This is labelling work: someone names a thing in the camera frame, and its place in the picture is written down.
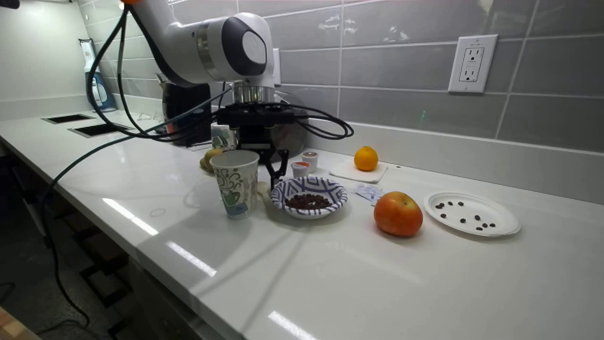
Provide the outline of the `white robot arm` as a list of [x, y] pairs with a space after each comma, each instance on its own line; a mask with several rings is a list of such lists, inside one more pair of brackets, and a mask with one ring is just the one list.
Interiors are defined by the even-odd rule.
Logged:
[[293, 122], [294, 116], [272, 99], [276, 78], [268, 20], [240, 10], [179, 22], [168, 0], [134, 0], [126, 9], [170, 84], [234, 84], [234, 101], [215, 120], [238, 129], [238, 148], [257, 150], [270, 182], [276, 182], [287, 171], [289, 150], [276, 145], [270, 126]]

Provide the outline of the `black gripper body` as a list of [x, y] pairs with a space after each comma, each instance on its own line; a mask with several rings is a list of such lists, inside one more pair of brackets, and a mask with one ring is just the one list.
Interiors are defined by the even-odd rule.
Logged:
[[238, 148], [270, 148], [270, 128], [291, 124], [294, 112], [279, 103], [230, 103], [215, 112], [215, 120], [238, 133]]

